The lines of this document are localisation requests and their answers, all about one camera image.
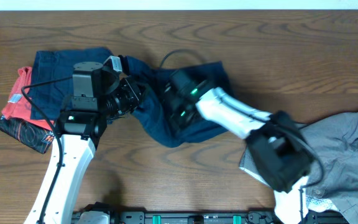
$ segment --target gray shirt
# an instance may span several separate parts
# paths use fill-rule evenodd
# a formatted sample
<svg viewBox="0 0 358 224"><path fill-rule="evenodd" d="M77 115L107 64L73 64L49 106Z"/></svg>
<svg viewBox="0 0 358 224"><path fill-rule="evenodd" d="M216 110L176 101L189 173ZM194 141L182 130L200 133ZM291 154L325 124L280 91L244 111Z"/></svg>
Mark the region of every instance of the gray shirt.
<svg viewBox="0 0 358 224"><path fill-rule="evenodd" d="M349 223L358 224L358 112L331 116L301 132L326 170L322 183L307 189L306 194L330 199ZM249 153L244 153L240 169L258 175ZM308 182L320 175L317 164L311 170Z"/></svg>

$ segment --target folded clothes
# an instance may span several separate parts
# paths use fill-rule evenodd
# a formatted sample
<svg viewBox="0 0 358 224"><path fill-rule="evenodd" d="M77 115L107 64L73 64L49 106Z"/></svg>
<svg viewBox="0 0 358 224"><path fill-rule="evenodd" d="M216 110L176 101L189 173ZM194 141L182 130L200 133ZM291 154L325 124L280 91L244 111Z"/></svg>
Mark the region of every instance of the folded clothes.
<svg viewBox="0 0 358 224"><path fill-rule="evenodd" d="M0 116L0 130L39 153L46 153L53 141L53 133L20 118Z"/></svg>
<svg viewBox="0 0 358 224"><path fill-rule="evenodd" d="M358 112L325 118L302 128L301 132L326 171L320 184L306 189L308 208L317 212L337 210L349 223L358 224ZM247 150L240 169L266 184ZM319 175L318 165L313 164L308 183L315 182ZM289 203L299 207L299 200L286 203L287 208Z"/></svg>
<svg viewBox="0 0 358 224"><path fill-rule="evenodd" d="M35 55L31 84L47 82L73 75L73 66L79 62L103 63L111 51L106 48L85 50L38 51ZM73 80L65 80L50 85L31 88L29 97L48 116L55 120L59 117L60 107L65 96L73 94ZM43 119L42 115L32 108L31 119Z"/></svg>
<svg viewBox="0 0 358 224"><path fill-rule="evenodd" d="M51 130L48 123L41 119L31 119L31 104L23 97L21 89L23 86L31 84L31 67L22 67L18 69L19 78L17 78L13 88L11 90L11 94L9 95L9 99L7 105L2 109L2 115L4 115L5 119L11 118L21 118L27 122L40 126L41 128Z"/></svg>

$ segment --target wood grain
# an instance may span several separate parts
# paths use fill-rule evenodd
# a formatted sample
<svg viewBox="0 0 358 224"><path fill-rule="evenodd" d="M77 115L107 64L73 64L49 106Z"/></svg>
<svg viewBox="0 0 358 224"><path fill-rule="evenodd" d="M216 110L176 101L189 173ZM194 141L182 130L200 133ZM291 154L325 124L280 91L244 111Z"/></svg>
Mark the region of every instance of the wood grain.
<svg viewBox="0 0 358 224"><path fill-rule="evenodd" d="M0 12L0 111L37 50L105 46L155 67L173 49L222 60L238 98L312 122L358 110L358 11ZM174 55L167 67L195 65ZM95 201L147 210L272 208L272 191L238 169L242 141L222 134L174 149L135 118L109 126L76 208ZM22 223L49 161L0 132L0 223Z"/></svg>

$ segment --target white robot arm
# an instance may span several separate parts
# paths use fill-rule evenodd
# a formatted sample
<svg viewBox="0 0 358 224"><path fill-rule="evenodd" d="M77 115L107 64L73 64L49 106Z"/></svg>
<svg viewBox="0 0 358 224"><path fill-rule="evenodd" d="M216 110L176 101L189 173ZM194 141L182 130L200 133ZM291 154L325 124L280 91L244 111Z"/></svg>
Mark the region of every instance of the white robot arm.
<svg viewBox="0 0 358 224"><path fill-rule="evenodd" d="M113 66L115 60L119 59L111 58ZM61 112L56 122L60 130L63 163L56 183L52 186L49 201L46 202L47 192L51 187L59 162L59 148L55 139L47 173L34 206L25 221L26 224L40 223L40 215L44 205L46 205L44 223L66 224L71 222L73 208L85 170L94 157L99 138L106 129L105 111L108 111L108 114L122 115L133 110L134 106L139 104L141 92L134 81L130 78L119 81L118 76L111 78L106 74L94 75L95 72L103 73L106 71L109 74L112 73L112 70L102 68L102 65L95 65L94 62L82 63L81 67L76 68L73 74L74 96L71 98L73 110ZM90 82L90 80L94 81L95 77L110 78L108 82L97 80L96 83L114 83L112 84L114 88L102 86L95 89ZM111 97L104 97L103 94L105 93L100 93L100 89L108 91ZM197 89L194 89L191 94L193 95L195 92L197 92ZM288 156L300 161L294 162L298 165L295 166L296 174L293 173L294 166L288 166L288 169L286 169L287 164L282 163L280 156L274 152L274 148L270 147L270 143L277 136L277 131L272 128L274 126L279 126L284 133L290 132L287 137L291 140L293 134L289 130L292 126L285 126L285 123L288 122L286 116L272 116L268 112L252 108L229 96L220 87L200 91L200 95L194 96L193 99L196 100L196 108L204 119L220 124L240 139L246 139L250 150L254 149L254 159L259 158L259 160L255 160L255 163L260 164L262 169L260 174L273 189L275 189L275 186L280 188L284 186L279 191L287 191L288 186L292 186L293 181L298 180L308 170L308 165L310 166L311 163L309 155L303 151L300 154L299 147L293 141L290 144L297 150L293 150L292 147L289 151L282 151L281 148L279 150L287 157L287 162ZM132 107L127 108L123 102ZM264 158L261 158L261 156L266 156L266 160L269 162L262 161L261 159ZM79 223L108 224L110 217L108 213L90 211L81 215Z"/></svg>
<svg viewBox="0 0 358 224"><path fill-rule="evenodd" d="M265 124L245 114L262 121L268 121L271 115L234 99L220 87L207 91L196 106L204 119L220 124L241 139L245 139L252 130Z"/></svg>

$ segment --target green led light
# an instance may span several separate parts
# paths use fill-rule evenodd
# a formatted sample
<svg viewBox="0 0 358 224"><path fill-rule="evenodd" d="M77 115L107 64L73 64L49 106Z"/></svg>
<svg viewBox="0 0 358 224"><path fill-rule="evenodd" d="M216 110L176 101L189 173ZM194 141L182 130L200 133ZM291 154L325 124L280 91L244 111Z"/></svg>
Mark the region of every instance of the green led light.
<svg viewBox="0 0 358 224"><path fill-rule="evenodd" d="M191 94L192 94L192 95L194 95L194 94L196 94L196 93L197 93L197 91L198 91L198 89L197 89L197 88L195 88L193 91L191 91Z"/></svg>
<svg viewBox="0 0 358 224"><path fill-rule="evenodd" d="M233 224L241 224L241 216L233 215Z"/></svg>
<svg viewBox="0 0 358 224"><path fill-rule="evenodd" d="M161 216L153 215L153 224L161 224Z"/></svg>

